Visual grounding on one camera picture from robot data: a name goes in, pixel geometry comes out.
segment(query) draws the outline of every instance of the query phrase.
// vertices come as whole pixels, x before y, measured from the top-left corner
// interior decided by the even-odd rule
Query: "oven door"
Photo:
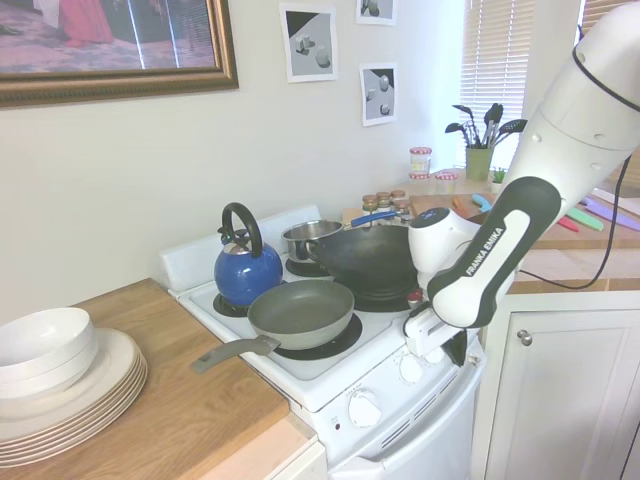
[[[331,472],[331,480],[467,480],[475,391],[484,361],[463,370],[455,387],[445,390],[400,440],[376,457],[352,458]]]

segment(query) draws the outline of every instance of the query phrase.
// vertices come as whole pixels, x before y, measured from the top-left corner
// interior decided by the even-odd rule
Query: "stove knob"
[[[400,360],[400,376],[409,383],[416,383],[422,378],[422,367],[413,355],[405,355]]]
[[[369,390],[356,391],[349,401],[349,418],[356,427],[373,427],[382,412],[375,405],[376,397]]]

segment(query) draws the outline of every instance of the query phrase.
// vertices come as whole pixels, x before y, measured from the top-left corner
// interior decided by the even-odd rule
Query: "green cup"
[[[487,181],[492,156],[493,148],[467,148],[467,180]]]

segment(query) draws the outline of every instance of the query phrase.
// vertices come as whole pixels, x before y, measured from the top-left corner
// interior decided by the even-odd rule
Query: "stove burner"
[[[242,307],[232,304],[229,300],[222,295],[216,295],[213,299],[213,309],[225,317],[242,318],[246,317],[249,313],[249,307]]]
[[[329,272],[317,263],[300,263],[287,260],[285,267],[289,272],[299,277],[320,278],[329,277]]]
[[[399,287],[377,290],[360,290],[345,285],[351,290],[356,299],[355,310],[361,312],[389,313],[404,312],[409,310],[407,296],[418,288],[418,283],[414,276],[399,283]]]
[[[285,350],[284,348],[276,348],[275,352],[278,355],[292,360],[321,360],[323,358],[333,357],[351,348],[358,341],[361,333],[362,322],[354,313],[347,328],[329,343],[307,350]]]

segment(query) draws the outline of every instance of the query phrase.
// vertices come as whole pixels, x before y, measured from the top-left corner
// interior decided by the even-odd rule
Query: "blue kettle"
[[[244,224],[249,238],[234,231],[231,215]],[[222,211],[222,253],[218,255],[214,278],[220,294],[231,304],[248,306],[267,290],[282,283],[282,262],[266,243],[251,212],[240,203],[230,203]]]

